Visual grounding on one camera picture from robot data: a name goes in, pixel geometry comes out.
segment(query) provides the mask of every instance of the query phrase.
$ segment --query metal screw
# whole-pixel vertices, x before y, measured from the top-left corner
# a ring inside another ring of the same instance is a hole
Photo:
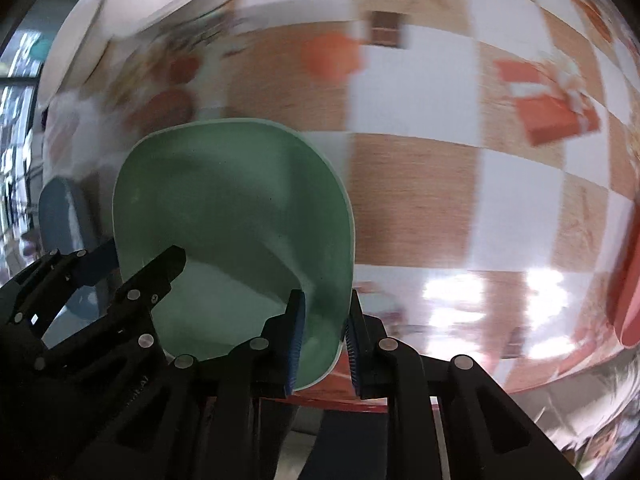
[[[154,337],[151,334],[143,334],[138,338],[140,348],[149,348],[154,343]]]
[[[269,347],[269,340],[263,337],[254,337],[249,341],[251,350],[264,350]]]
[[[184,370],[185,368],[189,368],[193,364],[193,357],[189,354],[178,355],[175,358],[174,366],[176,368],[180,368],[180,370]]]
[[[474,365],[474,360],[468,355],[459,355],[455,359],[453,359],[453,364],[455,364],[461,370],[469,370]]]
[[[378,343],[378,346],[387,352],[392,352],[396,348],[398,348],[398,341],[395,339],[391,339],[390,337],[385,337],[381,339]]]
[[[44,357],[36,357],[36,360],[33,362],[33,367],[37,370],[37,371],[41,371],[44,370],[44,367],[46,366],[46,362],[44,361]]]

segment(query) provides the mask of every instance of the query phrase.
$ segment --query orange object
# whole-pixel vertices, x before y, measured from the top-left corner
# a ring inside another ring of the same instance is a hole
[[[552,85],[538,67],[530,62],[500,60],[495,62],[501,79],[508,84],[539,83]],[[514,97],[514,105],[524,123],[527,139],[532,146],[580,135],[580,115],[572,111],[568,102],[556,95],[542,94],[536,97]],[[583,98],[586,131],[600,128],[600,118],[588,98]]]
[[[344,34],[328,32],[302,45],[302,64],[316,79],[343,84],[360,70],[360,43]]]

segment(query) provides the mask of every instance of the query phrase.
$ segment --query green plastic bowl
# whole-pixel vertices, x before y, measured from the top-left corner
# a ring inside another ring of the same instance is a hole
[[[184,271],[152,312],[170,354],[227,354],[301,288],[296,389],[335,365],[353,281],[353,213],[340,179],[294,131],[228,119],[141,140],[118,175],[113,231],[123,280],[172,244],[186,250]]]

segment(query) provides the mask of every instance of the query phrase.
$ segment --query orange box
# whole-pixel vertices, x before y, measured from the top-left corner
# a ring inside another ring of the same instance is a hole
[[[552,85],[538,67],[530,62],[499,60],[495,65],[500,78],[507,84],[540,83]],[[524,123],[527,139],[532,146],[538,146],[554,140],[580,135],[580,116],[569,108],[568,103],[553,95],[513,98],[520,119]],[[587,97],[584,98],[584,116],[587,119],[587,132],[600,129],[600,118]]]

